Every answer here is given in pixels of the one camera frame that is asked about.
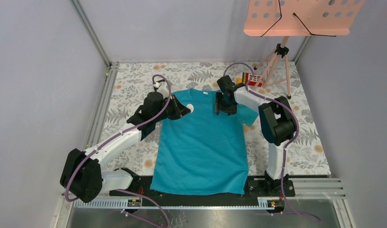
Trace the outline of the blue round brooch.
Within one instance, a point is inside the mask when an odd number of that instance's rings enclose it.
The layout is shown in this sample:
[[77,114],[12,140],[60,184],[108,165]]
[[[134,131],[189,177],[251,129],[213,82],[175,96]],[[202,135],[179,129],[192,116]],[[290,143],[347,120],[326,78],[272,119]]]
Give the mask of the blue round brooch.
[[194,111],[194,106],[192,104],[188,104],[186,105],[186,107],[189,109],[191,113]]

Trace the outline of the teal t-shirt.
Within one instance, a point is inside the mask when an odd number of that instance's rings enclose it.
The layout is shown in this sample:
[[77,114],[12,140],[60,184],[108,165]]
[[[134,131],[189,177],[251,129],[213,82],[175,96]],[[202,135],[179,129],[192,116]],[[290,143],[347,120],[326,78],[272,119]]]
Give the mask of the teal t-shirt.
[[237,113],[216,113],[216,92],[188,89],[177,99],[193,111],[162,122],[151,189],[177,195],[243,194],[249,173],[244,126],[258,118],[238,105]]

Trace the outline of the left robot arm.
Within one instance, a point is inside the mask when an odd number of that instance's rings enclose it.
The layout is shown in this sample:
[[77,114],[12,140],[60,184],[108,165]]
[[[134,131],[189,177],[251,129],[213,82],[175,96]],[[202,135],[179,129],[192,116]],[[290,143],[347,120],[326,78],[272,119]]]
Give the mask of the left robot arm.
[[130,146],[142,141],[155,130],[156,123],[168,119],[178,120],[192,112],[192,105],[183,105],[175,95],[165,98],[159,92],[150,92],[143,104],[127,120],[119,132],[103,142],[81,151],[69,152],[60,178],[65,188],[65,197],[69,194],[84,203],[91,202],[99,194],[113,190],[123,190],[134,195],[139,183],[127,168],[115,171],[103,171],[103,168]]

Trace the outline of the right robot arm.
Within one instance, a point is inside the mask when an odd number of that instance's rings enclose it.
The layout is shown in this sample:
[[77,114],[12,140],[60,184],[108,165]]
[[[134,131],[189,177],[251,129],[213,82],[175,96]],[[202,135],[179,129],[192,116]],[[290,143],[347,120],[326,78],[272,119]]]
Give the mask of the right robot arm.
[[298,122],[288,100],[284,96],[271,99],[260,95],[243,83],[233,83],[228,75],[217,80],[217,84],[220,92],[216,93],[216,114],[234,115],[238,105],[258,112],[262,135],[269,143],[264,189],[269,195],[277,195],[288,179],[288,174],[284,174],[285,150],[297,133]]

